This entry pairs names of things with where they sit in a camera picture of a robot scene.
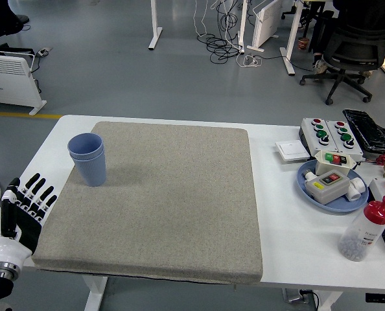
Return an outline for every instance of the blue cup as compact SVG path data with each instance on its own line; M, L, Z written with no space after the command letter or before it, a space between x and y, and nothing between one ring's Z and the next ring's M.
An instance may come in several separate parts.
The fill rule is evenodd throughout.
M106 159L104 149L97 157L90 160L78 160L73 157L72 159L86 185L97 187L106 181Z
M82 133L70 139L67 149L73 159L90 160L104 151L103 139L94 133Z

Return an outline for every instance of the blue plate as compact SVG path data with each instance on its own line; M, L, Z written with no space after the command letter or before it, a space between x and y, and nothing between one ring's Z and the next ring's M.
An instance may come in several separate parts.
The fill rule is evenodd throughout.
M366 191L364 191L361 194L361 197L357 201L353 201L353 202L348 201L348 199L345 196L340 196L338 199L335 199L325 205L312 199L309 193L307 192L307 189L305 188L305 177L303 177L302 173L308 169L311 170L313 173L315 173L316 162L317 162L316 160L307 161L306 163L303 163L301 167L299 167L299 170L297 170L297 184L299 185L299 188L302 190L303 195L306 196L310 202L328 211L338 212L338 213L352 212L366 206L366 203L368 200L368 187L366 187ZM349 171L348 177L349 179L353 179L356 177L361 178L353 170Z

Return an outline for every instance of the white radiator heater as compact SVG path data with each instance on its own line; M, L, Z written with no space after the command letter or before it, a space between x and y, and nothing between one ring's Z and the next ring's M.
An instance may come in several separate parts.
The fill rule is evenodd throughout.
M0 103L33 107L30 115L45 105L24 58L0 55Z
M264 0L253 8L256 15L255 30L253 32L253 41L248 45L248 49L263 52L259 47L270 37L277 37L275 32L281 20L282 0Z

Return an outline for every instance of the yellow floor line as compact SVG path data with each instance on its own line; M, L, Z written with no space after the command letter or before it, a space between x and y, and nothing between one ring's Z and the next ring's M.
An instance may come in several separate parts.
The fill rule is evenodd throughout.
M0 117L19 117L19 118L37 118L37 119L60 119L63 115L44 115L37 113L29 115L28 113L0 112Z

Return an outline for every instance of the plastic bottle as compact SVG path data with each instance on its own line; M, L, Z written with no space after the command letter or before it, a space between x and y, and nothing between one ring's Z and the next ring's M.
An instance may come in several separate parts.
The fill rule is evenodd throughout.
M385 229L385 196L371 201L345 230L338 242L341 254L352 261L364 260Z

